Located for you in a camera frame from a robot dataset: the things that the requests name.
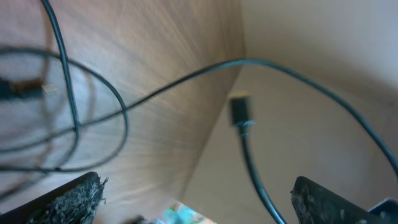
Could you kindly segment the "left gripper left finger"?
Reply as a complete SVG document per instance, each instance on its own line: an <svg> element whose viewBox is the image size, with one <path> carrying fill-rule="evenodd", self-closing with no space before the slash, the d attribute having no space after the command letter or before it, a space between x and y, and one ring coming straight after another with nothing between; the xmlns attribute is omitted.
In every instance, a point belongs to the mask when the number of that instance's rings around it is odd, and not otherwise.
<svg viewBox="0 0 398 224"><path fill-rule="evenodd" d="M93 223L107 180L88 172L1 215L1 223Z"/></svg>

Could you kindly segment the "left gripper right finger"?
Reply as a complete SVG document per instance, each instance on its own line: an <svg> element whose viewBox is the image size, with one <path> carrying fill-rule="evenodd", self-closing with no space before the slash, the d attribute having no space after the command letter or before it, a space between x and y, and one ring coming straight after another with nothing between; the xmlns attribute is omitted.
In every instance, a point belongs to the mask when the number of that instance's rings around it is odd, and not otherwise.
<svg viewBox="0 0 398 224"><path fill-rule="evenodd" d="M369 211L300 176L291 191L291 201L300 224L397 223L397 200L387 198Z"/></svg>

